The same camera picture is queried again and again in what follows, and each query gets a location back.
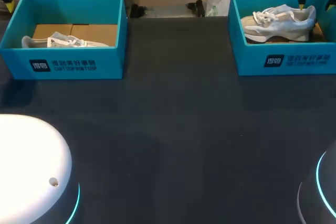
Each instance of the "sneaker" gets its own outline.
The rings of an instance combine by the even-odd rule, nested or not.
[[[32,39],[29,36],[22,38],[22,48],[51,48],[51,47],[108,47],[108,45],[85,41],[74,36],[66,36],[55,32],[47,39]]]
[[[308,41],[309,31],[316,22],[316,9],[294,9],[287,5],[253,12],[253,16],[241,19],[246,38],[266,42],[273,36],[289,40]]]

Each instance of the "plastic bag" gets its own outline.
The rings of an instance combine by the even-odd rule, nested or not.
[[[230,0],[208,0],[206,5],[206,17],[227,16]]]

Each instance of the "blue led light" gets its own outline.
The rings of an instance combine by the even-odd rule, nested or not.
[[[75,208],[74,210],[72,211],[72,214],[70,216],[70,218],[68,219],[68,221],[65,223],[65,224],[69,224],[72,220],[72,218],[74,217],[75,215],[75,212],[77,210],[77,207],[78,207],[78,204],[79,204],[79,195],[80,195],[80,187],[79,187],[79,184],[78,184],[78,197],[77,197],[77,202],[76,202],[76,205],[75,205]]]
[[[322,200],[323,200],[324,204],[327,206],[327,208],[332,213],[332,215],[334,215],[334,217],[336,218],[336,212],[334,212],[334,210],[332,210],[331,206],[329,205],[329,203],[327,202],[325,196],[323,195],[323,192],[322,192],[322,189],[321,189],[321,185],[320,185],[320,181],[319,181],[319,168],[320,168],[321,160],[322,160],[322,158],[323,158],[324,155],[325,155],[325,153],[322,155],[322,157],[320,158],[319,162],[317,163],[317,168],[316,168],[317,188],[319,189],[319,192],[320,192],[320,195],[322,197]]]

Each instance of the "black table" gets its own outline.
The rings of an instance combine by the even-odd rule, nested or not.
[[[83,223],[298,223],[303,177],[336,140],[336,77],[238,77],[226,18],[129,22],[123,80],[13,81],[1,113],[68,142]]]

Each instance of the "blue cardboard box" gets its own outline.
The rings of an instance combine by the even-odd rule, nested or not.
[[[252,12],[286,4],[298,7],[298,0],[231,0],[229,35],[240,76],[273,74],[336,73],[336,8],[325,10],[328,0],[307,0],[327,42],[249,44],[240,19]]]
[[[112,47],[21,48],[21,39],[32,37],[38,24],[114,24],[118,28]],[[126,37],[124,0],[20,0],[0,53],[15,79],[121,79]]]

